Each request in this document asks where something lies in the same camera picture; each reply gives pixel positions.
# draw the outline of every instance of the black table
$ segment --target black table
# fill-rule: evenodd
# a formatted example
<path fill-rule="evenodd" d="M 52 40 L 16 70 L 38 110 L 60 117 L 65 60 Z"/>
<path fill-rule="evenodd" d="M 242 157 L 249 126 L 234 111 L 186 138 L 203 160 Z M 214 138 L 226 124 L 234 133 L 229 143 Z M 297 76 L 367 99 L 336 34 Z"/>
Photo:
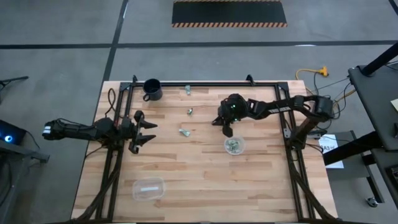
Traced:
<path fill-rule="evenodd" d="M 394 124 L 398 123 L 398 111 L 391 103 L 392 100 L 398 99 L 398 66 L 391 65 L 393 68 L 384 66 L 386 62 L 398 55 L 398 44 L 391 49 L 367 66 L 358 66 L 348 70 L 349 79 L 358 92 L 375 131 L 326 153 L 324 160 L 328 165 L 360 155 L 363 165 L 369 172 L 368 182 L 374 198 L 378 203 L 383 203 L 382 195 L 369 169 L 369 165 L 377 164 L 398 208 L 398 188 L 388 175 L 390 167 L 398 166 L 398 139 L 395 138 L 397 133 L 394 128 Z"/>

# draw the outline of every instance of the concrete floor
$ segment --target concrete floor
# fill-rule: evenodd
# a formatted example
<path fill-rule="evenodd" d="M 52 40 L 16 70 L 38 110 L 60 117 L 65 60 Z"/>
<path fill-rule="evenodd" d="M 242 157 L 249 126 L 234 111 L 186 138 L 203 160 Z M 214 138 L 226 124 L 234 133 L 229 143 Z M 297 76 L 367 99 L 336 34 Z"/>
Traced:
<path fill-rule="evenodd" d="M 28 1 L 0 0 L 0 45 L 111 43 L 122 0 Z M 288 28 L 172 29 L 172 1 L 130 0 L 121 31 L 124 42 L 396 40 L 398 16 L 387 0 L 282 0 Z M 317 86 L 341 80 L 350 67 L 366 64 L 387 45 L 330 47 L 213 47 L 118 49 L 110 80 L 290 80 L 300 68 L 326 65 L 330 76 L 317 77 Z M 11 223 L 68 220 L 79 181 L 87 142 L 44 141 L 46 121 L 66 118 L 90 124 L 103 80 L 109 49 L 0 50 L 0 79 L 28 75 L 1 92 L 1 119 L 29 130 L 48 164 L 33 167 L 17 201 Z M 313 75 L 300 77 L 313 89 Z M 335 97 L 348 82 L 322 89 Z M 353 129 L 357 136 L 373 130 L 357 95 L 330 132 Z M 32 146 L 30 139 L 25 142 Z M 398 211 L 380 174 L 373 167 L 386 200 L 370 208 L 365 179 L 330 179 L 339 217 L 356 222 L 392 223 Z"/>

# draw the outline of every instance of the rubber mat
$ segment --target rubber mat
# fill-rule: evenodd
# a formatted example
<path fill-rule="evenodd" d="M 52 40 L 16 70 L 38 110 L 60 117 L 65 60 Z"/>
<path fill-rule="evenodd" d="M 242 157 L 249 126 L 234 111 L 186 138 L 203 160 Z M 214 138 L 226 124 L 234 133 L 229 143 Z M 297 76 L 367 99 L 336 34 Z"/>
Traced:
<path fill-rule="evenodd" d="M 287 27 L 280 1 L 174 1 L 172 27 Z"/>

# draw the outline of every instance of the wooden table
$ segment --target wooden table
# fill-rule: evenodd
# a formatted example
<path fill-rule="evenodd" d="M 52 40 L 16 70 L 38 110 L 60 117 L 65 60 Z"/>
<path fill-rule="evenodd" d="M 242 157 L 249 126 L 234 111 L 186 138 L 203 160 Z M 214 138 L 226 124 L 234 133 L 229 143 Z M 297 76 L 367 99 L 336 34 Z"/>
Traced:
<path fill-rule="evenodd" d="M 291 96 L 306 94 L 303 81 L 288 83 Z M 104 83 L 96 120 L 109 108 L 108 90 L 114 88 L 118 92 L 119 84 Z M 142 147 L 138 155 L 125 148 L 114 222 L 297 221 L 279 117 L 274 114 L 260 121 L 244 119 L 233 124 L 234 133 L 246 142 L 244 153 L 238 156 L 224 150 L 221 127 L 210 125 L 220 101 L 228 95 L 239 93 L 246 99 L 273 101 L 274 89 L 192 87 L 191 91 L 188 96 L 183 87 L 165 87 L 161 100 L 144 102 L 142 88 L 134 90 L 130 114 L 142 110 L 147 121 L 158 124 L 157 128 L 143 129 L 143 134 L 157 137 Z M 191 116 L 187 115 L 189 108 L 193 108 Z M 295 113 L 295 117 L 298 124 L 305 119 L 300 113 Z M 190 130 L 191 135 L 180 134 L 180 128 Z M 99 146 L 91 142 L 87 153 Z M 336 217 L 321 154 L 308 147 L 303 156 L 311 190 Z M 78 217 L 98 193 L 105 157 L 106 149 L 101 149 L 86 159 L 72 218 Z M 133 200 L 133 183 L 147 177 L 165 180 L 164 196 L 150 202 Z M 305 212 L 303 194 L 300 197 Z M 105 201 L 104 215 L 107 206 Z"/>

